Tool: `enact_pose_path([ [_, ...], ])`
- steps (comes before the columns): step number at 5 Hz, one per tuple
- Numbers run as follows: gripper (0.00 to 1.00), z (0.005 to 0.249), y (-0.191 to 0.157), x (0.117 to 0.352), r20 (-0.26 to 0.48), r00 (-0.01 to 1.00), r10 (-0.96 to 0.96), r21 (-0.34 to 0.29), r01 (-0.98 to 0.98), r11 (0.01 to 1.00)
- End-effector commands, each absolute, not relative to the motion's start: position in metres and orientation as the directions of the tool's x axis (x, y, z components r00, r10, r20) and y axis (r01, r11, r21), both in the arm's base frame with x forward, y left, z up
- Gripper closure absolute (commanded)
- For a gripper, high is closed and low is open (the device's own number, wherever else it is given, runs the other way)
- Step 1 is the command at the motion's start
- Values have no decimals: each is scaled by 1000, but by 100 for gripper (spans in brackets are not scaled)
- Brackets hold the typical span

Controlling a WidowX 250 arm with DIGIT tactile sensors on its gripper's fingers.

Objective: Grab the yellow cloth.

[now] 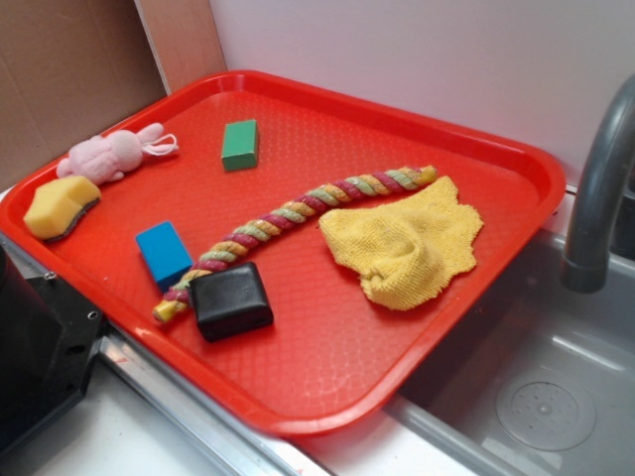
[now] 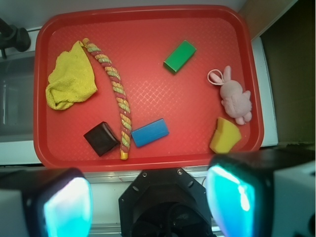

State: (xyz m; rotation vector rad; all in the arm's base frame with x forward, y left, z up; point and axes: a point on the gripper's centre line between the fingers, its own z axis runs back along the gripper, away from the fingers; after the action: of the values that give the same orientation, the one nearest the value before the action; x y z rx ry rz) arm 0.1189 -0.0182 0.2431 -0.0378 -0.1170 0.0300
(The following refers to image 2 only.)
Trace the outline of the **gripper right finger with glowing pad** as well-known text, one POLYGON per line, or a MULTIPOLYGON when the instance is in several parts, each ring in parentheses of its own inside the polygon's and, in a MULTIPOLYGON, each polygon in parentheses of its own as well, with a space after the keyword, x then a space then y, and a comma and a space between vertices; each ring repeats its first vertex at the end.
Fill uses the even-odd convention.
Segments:
POLYGON ((278 148, 215 155, 206 196, 226 237, 313 237, 316 154, 278 148))

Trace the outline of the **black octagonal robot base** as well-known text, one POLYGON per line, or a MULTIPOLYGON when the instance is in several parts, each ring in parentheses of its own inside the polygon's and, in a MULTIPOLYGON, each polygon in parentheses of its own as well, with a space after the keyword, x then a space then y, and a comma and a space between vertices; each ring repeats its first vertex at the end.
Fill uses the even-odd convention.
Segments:
POLYGON ((143 170, 118 199, 123 237, 213 237, 205 187, 181 168, 143 170))

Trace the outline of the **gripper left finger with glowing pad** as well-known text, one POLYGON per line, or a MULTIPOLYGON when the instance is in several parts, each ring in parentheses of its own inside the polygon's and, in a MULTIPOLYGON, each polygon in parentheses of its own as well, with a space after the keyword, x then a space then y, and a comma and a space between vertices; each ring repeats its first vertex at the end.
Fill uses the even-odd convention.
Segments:
POLYGON ((1 171, 2 237, 87 237, 92 190, 76 168, 1 171))

